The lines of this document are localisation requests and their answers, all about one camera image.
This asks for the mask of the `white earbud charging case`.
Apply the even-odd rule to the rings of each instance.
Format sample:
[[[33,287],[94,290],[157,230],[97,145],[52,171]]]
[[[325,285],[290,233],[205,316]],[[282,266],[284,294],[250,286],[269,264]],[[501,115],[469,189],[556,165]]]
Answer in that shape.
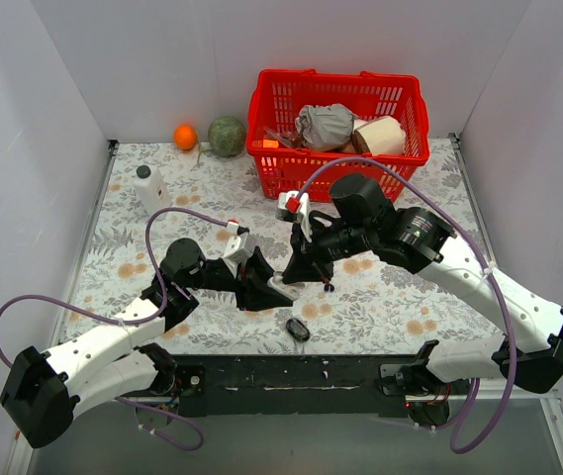
[[[267,285],[285,298],[296,301],[300,297],[300,289],[295,285],[285,284],[280,273],[274,273]]]

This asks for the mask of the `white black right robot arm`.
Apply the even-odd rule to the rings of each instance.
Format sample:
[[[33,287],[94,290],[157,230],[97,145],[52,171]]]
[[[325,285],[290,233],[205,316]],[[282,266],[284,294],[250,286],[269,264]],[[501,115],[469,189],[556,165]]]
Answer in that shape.
[[[410,394],[430,394],[456,380],[504,377],[544,394],[561,379],[563,305],[477,259],[466,239],[437,214],[395,208],[374,179],[344,176],[330,187],[329,197],[335,217],[311,210],[307,194],[280,195],[278,217],[293,224],[284,283],[328,283],[336,261],[371,251],[436,284],[500,329],[483,339],[425,343],[414,363],[390,376],[391,384]]]

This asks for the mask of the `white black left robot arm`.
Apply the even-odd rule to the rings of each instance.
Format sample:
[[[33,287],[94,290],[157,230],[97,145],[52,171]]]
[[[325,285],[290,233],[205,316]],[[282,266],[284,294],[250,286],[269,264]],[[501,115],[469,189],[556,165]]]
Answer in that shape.
[[[199,289],[231,292],[236,306],[251,312],[290,307],[299,297],[298,286],[283,283],[250,234],[232,237],[218,259],[207,259],[190,238],[174,241],[151,285],[112,324],[15,357],[0,404],[29,445],[52,443],[75,418],[119,396],[171,392],[177,364],[155,339],[198,307]]]

